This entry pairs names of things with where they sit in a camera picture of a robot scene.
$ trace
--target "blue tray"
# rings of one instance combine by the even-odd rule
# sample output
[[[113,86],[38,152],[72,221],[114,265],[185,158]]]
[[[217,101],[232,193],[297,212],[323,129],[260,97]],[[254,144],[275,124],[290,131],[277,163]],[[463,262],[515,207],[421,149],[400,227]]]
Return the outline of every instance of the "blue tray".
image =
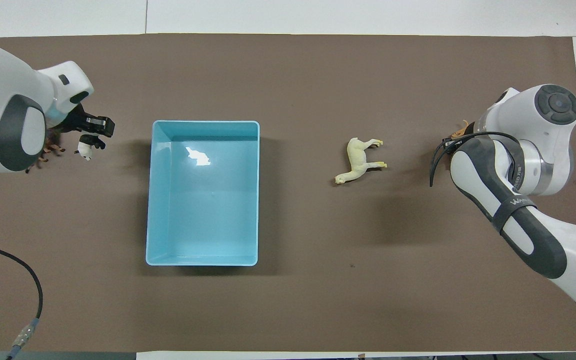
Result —
[[[252,266],[258,224],[259,124],[155,121],[146,262]]]

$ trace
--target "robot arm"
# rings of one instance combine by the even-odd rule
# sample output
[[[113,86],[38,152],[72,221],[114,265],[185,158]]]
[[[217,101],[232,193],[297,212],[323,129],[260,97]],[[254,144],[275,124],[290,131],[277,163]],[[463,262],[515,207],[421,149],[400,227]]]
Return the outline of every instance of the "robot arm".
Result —
[[[531,96],[524,96],[524,98],[534,96],[535,93],[532,93]],[[492,119],[488,117],[490,112],[489,109],[489,112],[484,114],[478,123],[487,121],[487,125],[490,126],[490,119]],[[505,126],[515,119],[514,117],[496,118]],[[482,129],[473,127],[473,130],[480,132]],[[560,151],[560,155],[569,153],[570,132],[567,129],[565,132],[567,132],[563,136],[566,140],[565,152]],[[556,188],[558,191],[569,176],[570,166],[567,165],[567,171],[555,173],[559,174],[559,177],[565,177],[563,181],[553,177],[552,174],[546,176],[548,181],[546,186],[543,185],[544,180],[540,180],[538,171],[526,171],[531,168],[530,162],[535,162],[531,159],[533,155],[546,151],[550,151],[551,154],[557,153],[560,149],[553,150],[548,146],[562,146],[556,141],[552,143],[555,145],[547,145],[543,141],[540,143],[537,136],[540,133],[538,128],[533,133],[527,136],[525,129],[523,134],[514,130],[512,135],[519,137],[519,146],[516,143],[514,146],[509,146],[508,141],[500,140],[496,136],[482,135],[467,139],[452,156],[450,175],[459,191],[477,205],[492,223],[494,229],[526,265],[549,278],[576,301],[576,225],[543,214],[537,210],[530,198],[522,194],[522,192],[528,194],[535,192],[537,189],[535,184],[540,182],[542,191],[551,192]],[[535,144],[541,144],[541,148],[536,150]],[[555,166],[554,169],[557,169],[556,160],[557,158],[552,163]],[[542,158],[535,164],[542,164],[544,161]],[[541,170],[535,166],[532,166],[532,169]],[[515,181],[514,175],[521,174],[522,171],[527,175],[520,175],[521,180]]]
[[[0,173],[32,165],[43,150],[46,129],[61,125],[93,91],[72,61],[34,70],[0,48]],[[110,131],[96,134],[110,137],[114,123],[109,118],[105,123],[112,124]]]

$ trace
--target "brown table surface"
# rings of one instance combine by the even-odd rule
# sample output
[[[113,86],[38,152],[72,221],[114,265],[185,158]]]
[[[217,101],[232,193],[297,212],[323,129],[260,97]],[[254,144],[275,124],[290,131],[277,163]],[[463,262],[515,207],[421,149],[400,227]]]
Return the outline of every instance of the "brown table surface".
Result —
[[[576,93],[570,38],[153,34],[0,38],[34,69],[74,60],[116,123],[0,174],[0,248],[45,293],[32,351],[576,351],[576,304],[528,268],[430,155],[508,87]],[[259,262],[144,260],[151,125],[261,126]],[[388,168],[334,186],[352,137]],[[573,135],[576,155],[576,130]],[[576,224],[576,169],[540,210]],[[34,315],[0,256],[0,350]]]

